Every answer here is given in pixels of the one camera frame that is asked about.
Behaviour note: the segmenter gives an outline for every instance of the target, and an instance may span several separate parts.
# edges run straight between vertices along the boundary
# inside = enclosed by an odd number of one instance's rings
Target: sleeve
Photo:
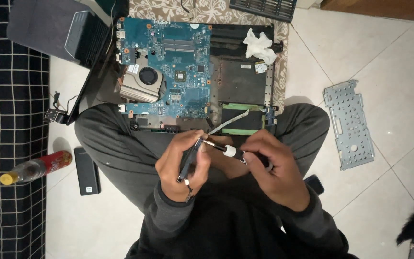
[[[153,194],[155,201],[144,217],[138,250],[164,254],[187,226],[194,198],[188,202],[175,202],[164,194],[161,182]]]
[[[333,217],[322,209],[315,191],[309,186],[307,188],[310,202],[304,211],[294,212],[285,207],[285,215],[279,215],[286,233],[310,246],[335,253],[346,253],[347,239],[336,227]]]

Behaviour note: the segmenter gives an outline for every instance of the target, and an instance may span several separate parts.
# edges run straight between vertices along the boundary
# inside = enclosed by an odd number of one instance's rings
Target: white tissue
[[[270,65],[277,58],[274,51],[268,47],[271,47],[272,40],[266,37],[265,33],[260,33],[260,38],[256,38],[253,34],[252,28],[247,32],[247,37],[244,39],[244,43],[247,44],[247,51],[245,57],[250,58],[252,55],[259,59],[262,59],[267,65]]]

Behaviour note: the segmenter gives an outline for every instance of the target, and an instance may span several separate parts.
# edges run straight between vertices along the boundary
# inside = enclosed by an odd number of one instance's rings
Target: red label
[[[71,164],[73,156],[68,151],[58,151],[38,159],[44,162],[46,166],[46,173],[44,175],[46,175]]]

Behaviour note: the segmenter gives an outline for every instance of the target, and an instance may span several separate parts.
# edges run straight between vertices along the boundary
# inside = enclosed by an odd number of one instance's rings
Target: tiled floor
[[[297,9],[288,42],[287,103],[324,107],[322,90],[357,79],[375,161],[346,171],[330,130],[308,175],[360,258],[405,259],[394,240],[414,210],[414,22]],[[51,92],[76,95],[87,70],[51,60]],[[79,145],[73,126],[51,124],[49,151]],[[101,175],[102,193],[80,196],[74,165],[48,176],[47,258],[123,258],[143,215]]]

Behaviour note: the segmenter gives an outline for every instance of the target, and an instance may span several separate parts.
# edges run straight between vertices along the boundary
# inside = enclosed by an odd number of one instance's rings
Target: floral rug
[[[287,77],[288,24],[250,13],[230,9],[225,0],[185,0],[183,6],[193,15],[194,23],[206,24],[274,24],[274,42],[283,41],[284,51],[276,59],[273,103],[283,110]],[[129,16],[133,18],[190,22],[180,0],[130,0]]]

